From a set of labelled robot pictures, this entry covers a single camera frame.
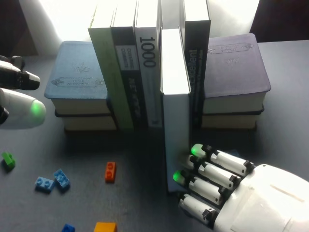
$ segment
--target toy brick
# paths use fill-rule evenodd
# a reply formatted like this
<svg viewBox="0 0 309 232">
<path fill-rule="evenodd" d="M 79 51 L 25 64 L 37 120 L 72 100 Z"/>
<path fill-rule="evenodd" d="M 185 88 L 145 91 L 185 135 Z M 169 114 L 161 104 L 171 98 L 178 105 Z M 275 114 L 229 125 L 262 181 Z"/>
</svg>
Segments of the toy brick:
<svg viewBox="0 0 309 232">
<path fill-rule="evenodd" d="M 66 177 L 66 175 L 64 175 L 61 169 L 59 169 L 54 173 L 54 177 L 56 178 L 57 182 L 60 184 L 62 189 L 70 185 L 69 179 Z"/>
<path fill-rule="evenodd" d="M 8 166 L 9 169 L 13 169 L 15 167 L 15 160 L 13 156 L 9 152 L 3 152 L 2 157 L 4 159 L 5 164 Z"/>
<path fill-rule="evenodd" d="M 75 227 L 65 224 L 61 232 L 75 232 Z"/>
<path fill-rule="evenodd" d="M 51 192 L 55 186 L 55 182 L 53 180 L 46 179 L 40 176 L 34 184 L 37 189 L 45 190 L 48 192 Z"/>
<path fill-rule="evenodd" d="M 116 163 L 108 162 L 105 171 L 105 182 L 115 182 Z"/>
<path fill-rule="evenodd" d="M 117 232 L 117 224 L 98 222 L 93 232 Z"/>
</svg>

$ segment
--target green lego brick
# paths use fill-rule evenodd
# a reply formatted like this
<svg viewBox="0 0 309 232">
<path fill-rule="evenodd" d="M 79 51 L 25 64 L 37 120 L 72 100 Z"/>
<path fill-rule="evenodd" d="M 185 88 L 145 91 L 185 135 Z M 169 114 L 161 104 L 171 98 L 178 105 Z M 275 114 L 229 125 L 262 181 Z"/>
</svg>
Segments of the green lego brick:
<svg viewBox="0 0 309 232">
<path fill-rule="evenodd" d="M 4 158 L 4 161 L 6 165 L 10 168 L 13 169 L 15 167 L 15 160 L 13 159 L 13 156 L 9 152 L 3 152 L 2 157 Z"/>
</svg>

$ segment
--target white robotic hand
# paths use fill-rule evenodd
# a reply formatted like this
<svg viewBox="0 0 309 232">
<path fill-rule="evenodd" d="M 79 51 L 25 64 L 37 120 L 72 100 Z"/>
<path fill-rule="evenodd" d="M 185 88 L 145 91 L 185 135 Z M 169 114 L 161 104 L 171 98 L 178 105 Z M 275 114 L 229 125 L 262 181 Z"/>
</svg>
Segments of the white robotic hand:
<svg viewBox="0 0 309 232">
<path fill-rule="evenodd" d="M 12 57 L 10 62 L 0 56 L 0 129 L 36 127 L 44 122 L 44 104 L 11 89 L 35 90 L 40 86 L 40 79 L 23 71 L 25 63 L 21 57 Z"/>
<path fill-rule="evenodd" d="M 179 207 L 215 232 L 308 232 L 309 183 L 287 171 L 255 167 L 210 146 L 195 144 L 174 180 Z"/>
</svg>

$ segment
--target dark background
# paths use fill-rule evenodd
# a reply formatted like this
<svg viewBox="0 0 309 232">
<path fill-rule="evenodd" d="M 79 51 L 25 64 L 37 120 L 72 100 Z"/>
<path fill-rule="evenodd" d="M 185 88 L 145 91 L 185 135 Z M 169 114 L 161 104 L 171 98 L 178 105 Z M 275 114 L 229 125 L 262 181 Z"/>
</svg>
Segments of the dark background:
<svg viewBox="0 0 309 232">
<path fill-rule="evenodd" d="M 250 32 L 259 43 L 308 40 L 309 1 L 260 0 Z M 18 0 L 0 0 L 0 54 L 37 54 Z"/>
</svg>

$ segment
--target gray table surface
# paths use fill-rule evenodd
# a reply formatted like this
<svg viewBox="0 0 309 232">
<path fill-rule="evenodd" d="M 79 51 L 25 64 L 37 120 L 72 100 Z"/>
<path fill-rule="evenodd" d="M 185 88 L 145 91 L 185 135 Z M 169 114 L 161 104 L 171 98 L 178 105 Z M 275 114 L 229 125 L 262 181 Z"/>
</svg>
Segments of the gray table surface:
<svg viewBox="0 0 309 232">
<path fill-rule="evenodd" d="M 309 41 L 259 44 L 272 90 L 256 131 L 196 131 L 193 143 L 237 149 L 255 164 L 267 163 L 309 180 Z M 30 130 L 0 130 L 0 152 L 16 167 L 0 167 L 0 231 L 59 232 L 65 223 L 92 232 L 96 222 L 116 222 L 120 232 L 200 232 L 177 199 L 166 194 L 161 130 L 66 135 L 43 95 L 54 57 L 28 57 L 26 70 L 41 78 L 29 95 L 47 109 L 45 123 Z M 116 181 L 105 184 L 106 163 L 117 163 Z M 34 190 L 38 176 L 61 168 L 71 181 L 62 194 Z"/>
</svg>

